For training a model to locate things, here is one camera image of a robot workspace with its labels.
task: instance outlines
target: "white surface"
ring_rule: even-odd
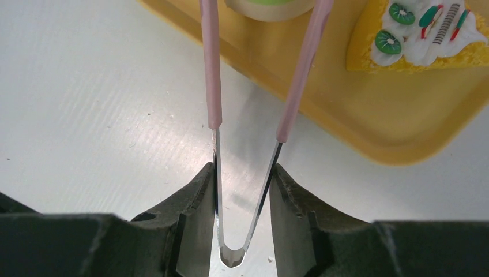
[[[130,219],[211,161],[202,50],[132,0],[0,1],[0,191],[41,212]],[[222,65],[224,220],[243,242],[283,103]],[[489,220],[489,110],[439,155],[373,164],[299,116],[279,162],[363,220]],[[245,263],[274,276],[266,205]]]

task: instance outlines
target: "cake slice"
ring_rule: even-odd
[[[369,0],[351,36],[347,70],[489,66],[488,38],[486,21],[464,0]]]

